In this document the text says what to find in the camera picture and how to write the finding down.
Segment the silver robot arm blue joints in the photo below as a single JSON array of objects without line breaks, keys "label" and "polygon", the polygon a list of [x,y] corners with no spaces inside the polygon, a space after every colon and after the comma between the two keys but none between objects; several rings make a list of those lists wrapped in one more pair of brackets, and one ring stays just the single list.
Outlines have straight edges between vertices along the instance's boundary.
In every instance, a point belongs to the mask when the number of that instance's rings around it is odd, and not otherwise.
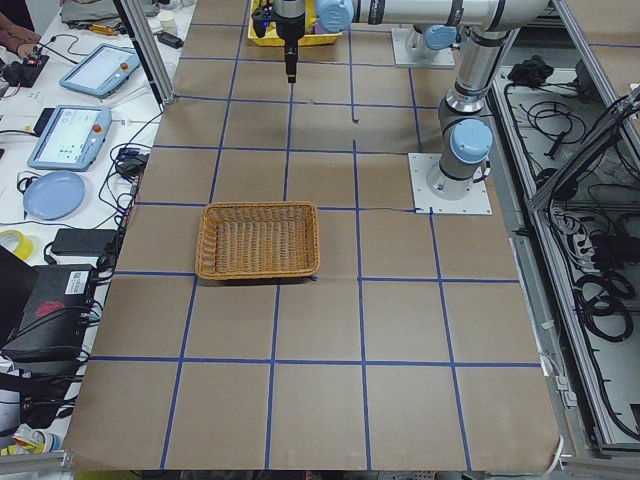
[{"label": "silver robot arm blue joints", "polygon": [[491,150],[491,130],[475,118],[498,67],[520,27],[546,8],[545,1],[317,1],[322,28],[331,33],[354,23],[441,24],[467,29],[461,64],[438,117],[444,150],[440,169],[452,180],[474,176]]}]

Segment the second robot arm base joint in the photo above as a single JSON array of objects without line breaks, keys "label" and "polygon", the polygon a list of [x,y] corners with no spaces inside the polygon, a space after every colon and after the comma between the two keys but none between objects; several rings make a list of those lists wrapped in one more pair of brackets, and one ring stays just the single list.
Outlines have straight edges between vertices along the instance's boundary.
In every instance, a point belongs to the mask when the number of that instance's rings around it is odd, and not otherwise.
[{"label": "second robot arm base joint", "polygon": [[452,68],[451,47],[457,37],[457,28],[441,24],[414,25],[405,49],[413,65],[429,68]]}]

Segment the person hand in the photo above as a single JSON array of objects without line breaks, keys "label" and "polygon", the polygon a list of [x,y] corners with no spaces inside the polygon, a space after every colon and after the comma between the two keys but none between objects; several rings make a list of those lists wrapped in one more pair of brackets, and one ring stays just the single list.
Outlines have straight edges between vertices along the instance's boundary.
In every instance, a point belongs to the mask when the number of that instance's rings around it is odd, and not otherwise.
[{"label": "person hand", "polygon": [[20,26],[1,28],[1,45],[9,52],[24,57],[39,43],[41,36]]}]

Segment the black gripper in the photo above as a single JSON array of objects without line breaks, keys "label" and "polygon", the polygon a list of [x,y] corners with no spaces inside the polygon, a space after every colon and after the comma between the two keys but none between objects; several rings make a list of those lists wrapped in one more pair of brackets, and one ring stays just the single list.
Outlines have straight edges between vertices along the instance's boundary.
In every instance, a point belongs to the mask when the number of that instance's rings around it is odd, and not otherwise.
[{"label": "black gripper", "polygon": [[297,80],[298,41],[305,33],[304,0],[274,0],[273,19],[277,35],[284,41],[285,73],[288,83]]}]

